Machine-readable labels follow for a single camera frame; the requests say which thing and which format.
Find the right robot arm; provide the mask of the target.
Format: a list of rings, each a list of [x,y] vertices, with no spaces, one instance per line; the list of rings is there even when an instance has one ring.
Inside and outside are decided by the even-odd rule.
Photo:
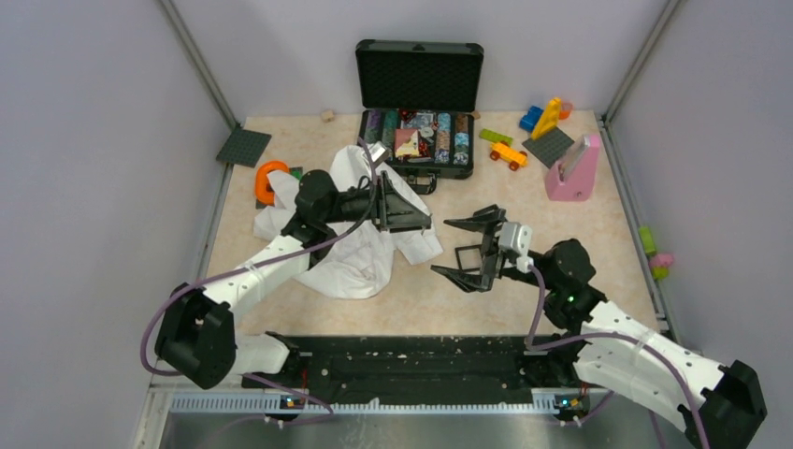
[[[482,236],[481,266],[433,271],[466,293],[486,292],[500,278],[538,288],[526,348],[552,355],[556,383],[604,387],[667,420],[695,448],[750,445],[767,416],[757,372],[699,355],[632,318],[591,285],[596,270],[579,240],[534,252],[531,228],[497,205],[444,223]]]

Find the black square frame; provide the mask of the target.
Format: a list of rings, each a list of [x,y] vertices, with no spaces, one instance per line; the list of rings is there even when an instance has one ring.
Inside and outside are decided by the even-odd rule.
[[[454,254],[457,268],[464,272],[478,272],[483,265],[480,244],[456,247]]]

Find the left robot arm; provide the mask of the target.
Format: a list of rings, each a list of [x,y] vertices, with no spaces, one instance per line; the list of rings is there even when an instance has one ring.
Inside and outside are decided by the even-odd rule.
[[[340,191],[330,174],[315,169],[298,183],[296,210],[264,250],[229,272],[174,289],[155,314],[160,328],[154,353],[168,365],[157,375],[183,375],[211,389],[235,365],[235,321],[281,284],[318,266],[332,247],[366,222],[376,230],[404,233],[428,229],[429,213],[413,205],[386,173],[372,173]]]

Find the white shirt garment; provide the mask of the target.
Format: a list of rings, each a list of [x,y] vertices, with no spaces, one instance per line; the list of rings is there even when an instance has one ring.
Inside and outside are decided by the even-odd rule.
[[[338,150],[327,170],[339,190],[355,187],[362,176],[369,175],[369,165],[360,146],[348,145]],[[395,190],[413,206],[430,215],[427,204],[385,163],[377,167],[387,174]],[[280,172],[268,175],[275,195],[275,206],[266,207],[253,219],[253,234],[272,240],[287,225],[296,211],[298,181]],[[365,299],[377,295],[391,280],[395,251],[399,250],[411,265],[427,262],[443,253],[434,227],[424,231],[387,233],[371,222],[363,223],[349,237],[337,242],[314,268],[294,279],[326,297]]]

